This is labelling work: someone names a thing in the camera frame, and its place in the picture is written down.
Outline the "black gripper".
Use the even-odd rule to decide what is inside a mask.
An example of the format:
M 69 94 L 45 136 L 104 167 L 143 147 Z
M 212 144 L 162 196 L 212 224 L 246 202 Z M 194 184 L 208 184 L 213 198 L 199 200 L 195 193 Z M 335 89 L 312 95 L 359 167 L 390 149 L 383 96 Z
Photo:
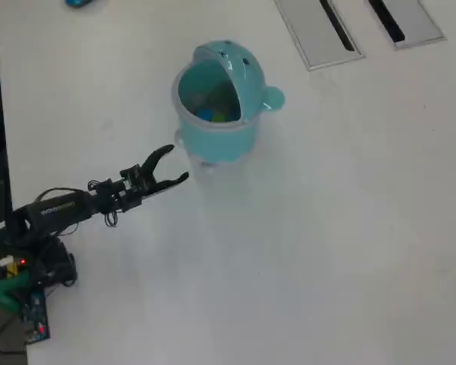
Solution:
M 189 178 L 189 172 L 184 172 L 177 179 L 157 181 L 154 171 L 160 159 L 174 149 L 173 144 L 164 145 L 152 152 L 141 165 L 140 170 L 122 170 L 123 188 L 119 192 L 119 209 L 129 211 L 141 205 L 149 195 L 156 195 L 171 189 Z

